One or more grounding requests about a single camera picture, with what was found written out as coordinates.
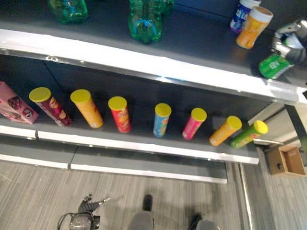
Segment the person's leg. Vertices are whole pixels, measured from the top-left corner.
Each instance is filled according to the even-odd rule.
[[[214,222],[202,219],[198,222],[196,230],[220,230],[220,228]]]
[[[134,215],[127,230],[154,230],[154,219],[149,211],[141,211]]]
[[[200,214],[193,217],[189,230],[220,230],[212,221],[203,219]]]
[[[143,199],[143,211],[134,215],[127,230],[154,230],[154,219],[151,214],[153,197],[146,195]]]

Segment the pink pringles can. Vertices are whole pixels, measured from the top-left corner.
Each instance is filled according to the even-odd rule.
[[[194,108],[191,112],[191,116],[182,132],[182,136],[186,140],[193,138],[199,127],[206,120],[207,113],[201,108]]]

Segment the gray pants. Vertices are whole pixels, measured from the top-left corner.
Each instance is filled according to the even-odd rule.
[[[127,230],[154,230],[154,219],[149,211],[141,211],[134,215]],[[219,230],[219,227],[208,220],[201,220],[196,230]]]
[[[134,215],[127,230],[154,230],[154,219],[151,212],[141,211]]]
[[[214,222],[202,219],[198,222],[196,230],[220,230],[220,228]]]

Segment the white shelf edge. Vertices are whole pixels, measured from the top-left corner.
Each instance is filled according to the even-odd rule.
[[[19,136],[35,139],[35,130],[26,128],[15,128],[10,126],[0,126],[0,133],[5,135]]]
[[[183,148],[176,148],[176,147],[169,147],[169,146],[161,146],[161,145],[156,145],[156,144],[111,140],[111,139],[104,139],[104,138],[93,138],[93,137],[52,133],[52,132],[45,132],[45,131],[38,131],[38,137],[44,140],[53,140],[53,141],[60,141],[60,142],[82,144],[82,145],[87,145],[90,147],[101,146],[101,147],[110,147],[110,148],[125,149],[125,150],[158,152],[158,153],[166,153],[166,154],[180,155],[180,156],[186,156],[186,157],[195,157],[195,158],[201,158],[201,159],[212,159],[215,161],[233,161],[233,162],[241,162],[241,163],[249,163],[249,164],[259,163],[259,159],[253,158],[253,157],[244,157],[244,156],[237,156],[237,155],[231,155],[231,154],[226,154],[226,153],[216,153],[216,152],[211,152],[211,151],[183,149]]]
[[[155,172],[155,171],[144,171],[144,170],[134,170],[134,169],[121,169],[121,168],[109,168],[101,167],[94,165],[86,164],[71,164],[71,169],[75,170],[85,170],[85,171],[96,171],[104,173],[120,173],[120,174],[130,174],[130,175],[139,175],[139,176],[153,176],[153,177],[163,177],[163,178],[172,178],[180,180],[190,180],[190,181],[202,181],[218,184],[226,184],[227,179],[215,178],[215,177],[206,177],[206,176],[195,176],[195,175],[185,175],[185,174],[176,174],[176,173],[167,173],[167,172]]]
[[[18,157],[18,156],[10,156],[10,155],[4,155],[4,154],[0,154],[0,160],[25,163],[25,164],[33,164],[33,165],[46,166],[46,167],[53,167],[53,168],[60,168],[60,169],[68,169],[67,163],[44,161],[44,160]]]
[[[50,56],[55,57],[53,61],[58,61],[59,58],[69,58],[78,60],[81,66],[86,66],[86,63],[89,62],[152,74],[157,76],[155,80],[162,82],[193,83],[236,95],[261,97],[290,105],[307,105],[307,99],[303,95],[307,88],[288,83],[46,34],[4,29],[0,29],[0,34],[0,49],[4,52],[5,50],[17,50],[36,53],[46,55],[47,60]]]

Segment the yellow lid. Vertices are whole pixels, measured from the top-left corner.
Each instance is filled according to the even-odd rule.
[[[155,106],[154,111],[156,114],[162,117],[170,116],[172,113],[172,109],[168,104],[159,103]]]
[[[226,122],[231,128],[236,130],[239,130],[242,127],[242,122],[237,116],[229,116]]]
[[[38,87],[29,93],[29,98],[32,102],[44,102],[50,97],[51,91],[46,87]]]
[[[265,134],[269,131],[267,124],[260,120],[255,121],[253,127],[257,132],[261,134]]]
[[[191,112],[191,116],[197,121],[204,121],[207,119],[207,113],[201,108],[194,108]]]
[[[74,103],[84,103],[91,100],[91,94],[87,90],[75,90],[71,93],[71,100]]]
[[[107,104],[112,110],[122,110],[127,107],[126,99],[119,96],[112,97]]]

